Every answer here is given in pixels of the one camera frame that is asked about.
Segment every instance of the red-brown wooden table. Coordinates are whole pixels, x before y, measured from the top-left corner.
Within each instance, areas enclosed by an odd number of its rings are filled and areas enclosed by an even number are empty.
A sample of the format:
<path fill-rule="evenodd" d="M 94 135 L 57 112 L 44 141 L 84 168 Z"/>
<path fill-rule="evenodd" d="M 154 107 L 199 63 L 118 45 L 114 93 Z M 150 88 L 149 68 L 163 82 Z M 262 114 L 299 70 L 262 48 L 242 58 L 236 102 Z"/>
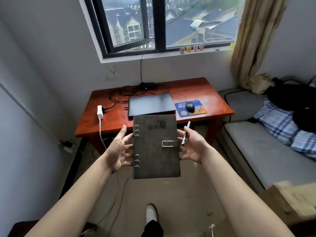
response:
<path fill-rule="evenodd" d="M 178 113 L 175 112 L 177 123 L 187 123 L 190 120 L 194 124 L 196 121 L 208 120 L 208 129 L 205 139 L 209 144 L 213 144 L 220 130 L 223 117 L 233 115 L 234 111 L 223 101 L 210 83 L 204 77 L 201 77 L 163 82 L 160 84 L 170 87 L 170 93 L 174 103 L 184 102 L 184 96 L 188 101 L 200 100 L 206 108 L 207 113 L 180 117 Z M 150 92 L 159 94 L 165 91 L 166 88 L 160 86 Z M 109 100 L 109 95 L 110 93 L 114 93 L 113 96 L 116 97 L 116 92 L 119 92 L 119 88 L 93 91 L 76 130 L 76 137 L 87 136 L 99 153 L 103 153 L 105 148 L 99 137 L 97 106 L 110 107 L 113 102 Z M 119 97 L 119 100 L 123 99 L 127 99 L 127 97 Z M 128 119 L 127 110 L 123 109 L 125 106 L 128 106 L 128 104 L 116 104 L 115 107 L 106 110 L 101 120 L 102 134 L 118 133 L 124 124 L 128 130 L 133 129 L 133 120 Z"/>

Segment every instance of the floor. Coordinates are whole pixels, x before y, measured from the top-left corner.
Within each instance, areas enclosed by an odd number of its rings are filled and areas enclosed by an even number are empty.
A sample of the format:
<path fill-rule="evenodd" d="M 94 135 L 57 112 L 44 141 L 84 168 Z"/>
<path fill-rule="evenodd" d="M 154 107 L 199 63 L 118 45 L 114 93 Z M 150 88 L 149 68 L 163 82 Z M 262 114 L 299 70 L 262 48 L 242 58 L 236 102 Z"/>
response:
<path fill-rule="evenodd" d="M 196 126 L 195 130 L 203 136 L 206 134 L 206 126 Z M 213 147 L 227 158 L 218 142 Z M 93 158 L 99 156 L 88 144 L 76 179 L 93 163 Z M 95 233 L 89 233 L 89 236 L 140 237 L 145 226 L 145 208 L 148 203 L 154 203 L 158 209 L 164 237 L 199 237 L 203 231 L 209 231 L 211 224 L 225 218 L 223 209 L 200 164 L 184 160 L 180 167 L 179 178 L 133 180 L 129 178 L 132 175 L 130 167 L 113 174 L 88 220 L 99 223 L 100 227 Z"/>

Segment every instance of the mouse pad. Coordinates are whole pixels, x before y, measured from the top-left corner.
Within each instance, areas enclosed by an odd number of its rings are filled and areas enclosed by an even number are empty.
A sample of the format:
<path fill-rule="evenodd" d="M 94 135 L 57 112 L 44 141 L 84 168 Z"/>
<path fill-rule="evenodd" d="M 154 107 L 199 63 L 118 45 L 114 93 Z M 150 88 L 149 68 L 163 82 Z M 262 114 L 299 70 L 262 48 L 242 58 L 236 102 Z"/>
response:
<path fill-rule="evenodd" d="M 200 115 L 200 114 L 206 114 L 207 111 L 205 107 L 202 105 L 202 103 L 199 100 L 190 100 L 188 103 L 191 103 L 195 107 L 194 113 L 190 113 L 187 111 L 185 104 L 186 102 L 179 102 L 176 103 L 175 106 L 177 108 L 177 112 L 180 117 L 186 117 L 186 116 L 194 116 L 194 115 Z"/>

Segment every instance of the leather notebook cover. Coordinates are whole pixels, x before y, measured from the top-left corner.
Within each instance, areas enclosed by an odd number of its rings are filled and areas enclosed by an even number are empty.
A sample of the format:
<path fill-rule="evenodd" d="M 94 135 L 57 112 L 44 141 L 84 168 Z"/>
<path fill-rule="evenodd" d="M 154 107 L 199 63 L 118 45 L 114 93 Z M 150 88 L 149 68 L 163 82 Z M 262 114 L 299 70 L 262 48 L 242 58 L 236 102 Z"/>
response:
<path fill-rule="evenodd" d="M 133 133 L 134 179 L 180 177 L 175 115 L 134 116 Z"/>

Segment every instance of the forearm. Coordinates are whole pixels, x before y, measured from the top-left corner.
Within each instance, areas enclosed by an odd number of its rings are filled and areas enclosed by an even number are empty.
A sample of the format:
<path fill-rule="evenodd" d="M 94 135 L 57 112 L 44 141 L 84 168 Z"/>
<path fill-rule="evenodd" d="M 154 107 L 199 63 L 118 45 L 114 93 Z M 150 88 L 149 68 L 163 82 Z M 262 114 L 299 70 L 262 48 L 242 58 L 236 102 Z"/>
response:
<path fill-rule="evenodd" d="M 293 236 L 216 150 L 208 148 L 201 163 L 236 236 Z"/>
<path fill-rule="evenodd" d="M 97 159 L 26 236 L 78 237 L 111 171 L 103 158 Z"/>

